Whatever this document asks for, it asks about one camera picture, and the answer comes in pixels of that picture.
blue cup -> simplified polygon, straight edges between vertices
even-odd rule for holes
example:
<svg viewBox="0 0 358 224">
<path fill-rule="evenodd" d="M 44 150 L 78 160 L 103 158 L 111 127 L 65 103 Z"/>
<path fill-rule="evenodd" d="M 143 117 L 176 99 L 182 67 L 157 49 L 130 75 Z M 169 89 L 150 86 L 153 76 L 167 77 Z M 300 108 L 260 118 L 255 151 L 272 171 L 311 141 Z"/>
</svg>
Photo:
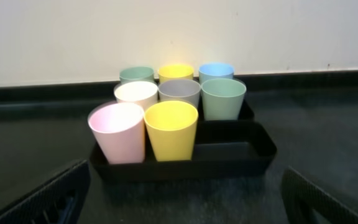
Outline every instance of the blue cup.
<svg viewBox="0 0 358 224">
<path fill-rule="evenodd" d="M 200 66 L 198 69 L 198 76 L 201 84 L 214 78 L 233 79 L 234 68 L 226 63 L 207 63 Z"/>
</svg>

white cup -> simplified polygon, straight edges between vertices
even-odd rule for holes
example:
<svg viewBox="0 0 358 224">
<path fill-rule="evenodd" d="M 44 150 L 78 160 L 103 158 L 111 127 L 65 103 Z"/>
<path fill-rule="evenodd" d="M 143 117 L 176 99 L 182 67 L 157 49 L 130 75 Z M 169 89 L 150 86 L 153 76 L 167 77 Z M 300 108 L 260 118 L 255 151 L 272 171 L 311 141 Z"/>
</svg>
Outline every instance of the white cup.
<svg viewBox="0 0 358 224">
<path fill-rule="evenodd" d="M 120 103 L 135 103 L 147 110 L 157 103 L 158 86 L 147 81 L 129 82 L 117 87 L 114 95 Z"/>
</svg>

yellow cup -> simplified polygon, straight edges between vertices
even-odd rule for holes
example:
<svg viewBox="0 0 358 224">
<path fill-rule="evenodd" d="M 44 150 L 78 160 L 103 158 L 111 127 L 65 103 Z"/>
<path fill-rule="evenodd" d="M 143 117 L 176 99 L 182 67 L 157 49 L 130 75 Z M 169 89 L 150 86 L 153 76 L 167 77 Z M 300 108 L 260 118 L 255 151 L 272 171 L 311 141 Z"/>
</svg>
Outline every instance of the yellow cup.
<svg viewBox="0 0 358 224">
<path fill-rule="evenodd" d="M 144 120 L 157 161 L 191 159 L 197 119 L 197 109 L 182 101 L 164 101 L 147 109 Z"/>
<path fill-rule="evenodd" d="M 160 83 L 172 79 L 193 79 L 194 68 L 190 65 L 166 65 L 158 70 Z"/>
</svg>

cup rim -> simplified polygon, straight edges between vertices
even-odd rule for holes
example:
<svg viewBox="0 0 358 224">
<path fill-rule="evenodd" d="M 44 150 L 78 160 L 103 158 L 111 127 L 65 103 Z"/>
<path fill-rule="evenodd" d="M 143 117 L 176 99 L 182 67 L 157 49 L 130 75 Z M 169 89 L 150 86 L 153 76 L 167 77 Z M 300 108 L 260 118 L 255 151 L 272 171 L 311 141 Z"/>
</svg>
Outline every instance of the cup rim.
<svg viewBox="0 0 358 224">
<path fill-rule="evenodd" d="M 131 104 L 131 105 L 135 105 L 135 107 L 138 107 L 139 111 L 140 111 L 140 115 L 139 115 L 139 119 L 136 120 L 136 122 L 133 124 L 133 125 L 130 125 L 128 128 L 126 129 L 123 129 L 121 131 L 99 131 L 97 129 L 95 129 L 90 121 L 91 121 L 91 117 L 95 114 L 95 112 L 107 107 L 107 106 L 113 106 L 113 105 L 118 105 L 118 104 Z M 95 109 L 93 109 L 89 115 L 88 115 L 88 126 L 89 128 L 91 128 L 92 131 L 95 131 L 97 133 L 101 133 L 101 134 L 116 134 L 116 133 L 122 133 L 124 131 L 127 131 L 128 129 L 131 129 L 133 128 L 134 126 L 138 125 L 139 122 L 141 122 L 143 120 L 143 117 L 144 117 L 144 110 L 141 106 L 135 104 L 135 103 L 130 103 L 130 102 L 125 102 L 125 103 L 118 103 L 117 101 L 109 101 L 107 103 L 103 103 L 99 106 L 97 106 Z"/>
<path fill-rule="evenodd" d="M 205 73 L 205 72 L 202 72 L 201 69 L 203 67 L 207 67 L 207 66 L 212 66 L 212 65 L 223 65 L 223 66 L 226 66 L 226 67 L 229 67 L 231 69 L 231 72 L 230 73 L 224 73 L 224 74 L 221 74 L 221 75 L 212 75 L 212 74 L 208 74 L 208 73 Z M 231 74 L 234 74 L 234 67 L 231 65 L 231 64 L 228 64 L 228 63 L 222 63 L 222 62 L 210 62 L 210 63 L 205 63 L 205 64 L 202 64 L 199 68 L 198 68 L 198 73 L 200 74 L 203 74 L 203 75 L 209 75 L 209 76 L 212 76 L 212 77 L 220 77 L 220 76 L 224 76 L 224 75 L 231 75 Z"/>
<path fill-rule="evenodd" d="M 133 85 L 134 83 L 148 83 L 148 84 L 151 84 L 153 85 L 154 87 L 154 90 L 153 90 L 153 93 L 150 94 L 150 95 L 146 95 L 144 96 L 143 98 L 139 98 L 139 99 L 136 99 L 136 100 L 127 100 L 125 98 L 120 98 L 116 95 L 116 92 L 118 91 L 118 89 L 122 88 L 123 86 L 125 85 Z M 134 81 L 134 82 L 127 82 L 127 83 L 123 83 L 121 84 L 119 87 L 117 88 L 114 88 L 114 96 L 119 99 L 119 100 L 122 100 L 122 101 L 128 101 L 128 102 L 133 102 L 133 101 L 140 101 L 140 100 L 145 100 L 147 98 L 150 98 L 151 96 L 154 96 L 154 94 L 156 94 L 158 92 L 158 86 L 154 83 L 154 82 L 150 82 L 150 81 Z"/>
<path fill-rule="evenodd" d="M 172 96 L 172 95 L 168 95 L 168 94 L 165 94 L 165 93 L 163 93 L 162 91 L 160 91 L 160 87 L 161 87 L 162 85 L 164 85 L 164 83 L 176 82 L 176 81 L 178 81 L 178 80 L 186 80 L 186 81 L 184 81 L 184 82 L 197 83 L 197 84 L 198 84 L 198 90 L 197 90 L 195 93 L 193 93 L 193 94 L 189 94 L 189 95 L 185 95 L 185 96 Z M 189 80 L 189 79 L 172 79 L 172 80 L 167 80 L 167 81 L 165 81 L 165 82 L 163 82 L 163 83 L 160 83 L 160 84 L 158 85 L 158 92 L 159 92 L 160 94 L 164 94 L 165 96 L 169 96 L 169 97 L 173 97 L 173 98 L 182 98 L 182 97 L 194 96 L 194 95 L 197 95 L 200 91 L 201 91 L 201 85 L 200 85 L 197 81 Z"/>
<path fill-rule="evenodd" d="M 244 91 L 242 92 L 242 93 L 240 93 L 240 94 L 238 94 L 238 95 L 232 95 L 232 96 L 219 96 L 219 95 L 216 95 L 216 94 L 212 94 L 212 93 L 210 93 L 210 92 L 208 92 L 208 91 L 206 91 L 203 87 L 204 87 L 204 85 L 205 85 L 205 83 L 208 83 L 208 82 L 217 82 L 217 81 L 221 81 L 221 80 L 225 80 L 225 82 L 226 82 L 226 80 L 228 81 L 228 82 L 236 82 L 236 83 L 240 83 L 242 86 L 244 86 Z M 241 96 L 241 95 L 243 95 L 243 94 L 245 94 L 246 92 L 247 92 L 247 86 L 246 86 L 246 84 L 245 83 L 243 83 L 243 82 L 240 82 L 240 81 L 238 81 L 238 80 L 233 80 L 233 79 L 230 79 L 230 78 L 214 78 L 214 79 L 210 79 L 210 80 L 206 80 L 205 82 L 203 82 L 203 84 L 201 84 L 201 89 L 203 90 L 203 92 L 204 93 L 206 93 L 206 94 L 209 94 L 209 95 L 211 95 L 211 96 L 215 96 L 215 97 L 221 97 L 221 98 L 233 98 L 233 97 L 237 97 L 237 96 Z"/>
<path fill-rule="evenodd" d="M 146 69 L 150 70 L 152 73 L 150 75 L 143 76 L 143 77 L 137 77 L 137 78 L 127 78 L 127 77 L 122 76 L 123 72 L 126 72 L 128 70 L 132 70 L 132 69 L 137 69 L 137 68 L 146 68 Z M 121 70 L 119 72 L 119 77 L 123 78 L 123 79 L 126 79 L 126 80 L 140 80 L 142 78 L 147 78 L 147 77 L 153 77 L 153 79 L 154 79 L 154 69 L 151 68 L 151 67 L 147 67 L 147 66 L 136 66 L 136 67 L 125 68 L 125 69 L 123 69 L 123 70 Z"/>
<path fill-rule="evenodd" d="M 173 76 L 162 75 L 162 74 L 161 74 L 161 69 L 167 68 L 167 67 L 187 67 L 187 68 L 190 68 L 190 73 L 187 73 L 186 75 L 179 76 L 179 77 L 173 77 Z M 193 68 L 193 66 L 188 65 L 188 64 L 178 63 L 178 64 L 171 64 L 171 65 L 164 65 L 164 66 L 160 67 L 160 68 L 157 70 L 157 73 L 158 73 L 158 75 L 160 75 L 160 76 L 162 76 L 162 77 L 165 77 L 165 78 L 183 78 L 183 77 L 188 77 L 188 76 L 194 75 L 194 68 Z"/>
<path fill-rule="evenodd" d="M 162 103 L 163 103 L 163 104 L 166 104 L 166 103 L 172 103 L 172 102 L 180 103 L 180 104 L 187 104 L 187 105 L 191 106 L 192 109 L 196 111 L 196 116 L 195 116 L 194 121 L 192 121 L 192 122 L 191 122 L 188 126 L 186 126 L 186 127 L 176 128 L 176 129 L 162 129 L 162 128 L 157 128 L 157 127 L 155 127 L 154 125 L 151 125 L 151 124 L 147 121 L 147 119 L 146 119 L 146 114 L 150 111 L 151 108 L 153 108 L 153 107 L 156 106 L 156 105 L 160 105 L 160 104 L 162 104 Z M 145 113 L 144 113 L 144 115 L 143 115 L 143 117 L 144 117 L 144 122 L 146 123 L 146 125 L 147 125 L 147 126 L 150 126 L 151 128 L 154 128 L 154 129 L 156 129 L 156 130 L 159 130 L 159 131 L 179 131 L 179 130 L 183 130 L 183 129 L 185 129 L 185 128 L 190 127 L 190 126 L 193 125 L 194 123 L 196 123 L 197 120 L 198 120 L 198 116 L 199 116 L 199 114 L 198 114 L 197 108 L 195 108 L 191 103 L 187 103 L 187 102 L 183 102 L 183 101 L 178 101 L 178 100 L 168 100 L 168 101 L 163 101 L 163 102 L 160 102 L 160 103 L 156 103 L 156 104 L 152 105 L 151 107 L 149 107 L 149 108 L 145 111 Z"/>
</svg>

pink cup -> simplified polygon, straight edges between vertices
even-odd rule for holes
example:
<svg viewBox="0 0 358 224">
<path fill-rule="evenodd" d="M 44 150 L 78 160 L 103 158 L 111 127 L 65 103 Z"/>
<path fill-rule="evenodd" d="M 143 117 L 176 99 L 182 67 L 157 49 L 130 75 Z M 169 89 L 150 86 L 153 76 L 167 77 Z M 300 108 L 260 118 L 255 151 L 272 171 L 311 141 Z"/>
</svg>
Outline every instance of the pink cup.
<svg viewBox="0 0 358 224">
<path fill-rule="evenodd" d="M 115 102 L 100 105 L 89 114 L 89 127 L 110 164 L 143 162 L 143 115 L 141 106 Z"/>
</svg>

